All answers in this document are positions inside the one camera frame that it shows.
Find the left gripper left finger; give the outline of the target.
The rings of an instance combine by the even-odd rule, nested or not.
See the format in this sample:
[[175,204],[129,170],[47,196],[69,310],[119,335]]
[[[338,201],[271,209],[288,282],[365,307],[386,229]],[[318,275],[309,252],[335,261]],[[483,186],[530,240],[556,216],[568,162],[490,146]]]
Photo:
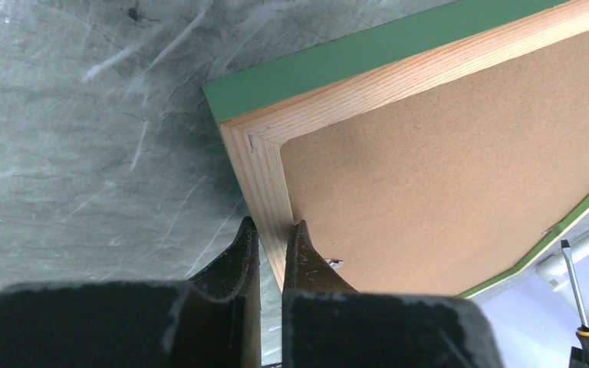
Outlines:
[[258,367],[258,232],[187,279],[0,290],[0,367]]

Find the green wooden photo frame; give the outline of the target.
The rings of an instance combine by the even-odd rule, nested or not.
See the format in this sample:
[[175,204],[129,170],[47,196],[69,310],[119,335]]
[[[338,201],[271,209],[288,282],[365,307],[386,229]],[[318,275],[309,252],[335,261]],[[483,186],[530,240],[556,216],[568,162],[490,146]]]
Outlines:
[[203,88],[279,284],[471,297],[589,213],[589,1],[457,1]]

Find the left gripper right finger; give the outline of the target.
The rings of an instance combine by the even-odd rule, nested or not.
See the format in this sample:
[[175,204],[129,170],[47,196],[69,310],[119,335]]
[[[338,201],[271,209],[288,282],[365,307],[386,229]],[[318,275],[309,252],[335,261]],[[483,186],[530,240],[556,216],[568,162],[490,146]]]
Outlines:
[[306,221],[288,239],[284,367],[501,367],[491,325],[469,300],[360,293],[314,249]]

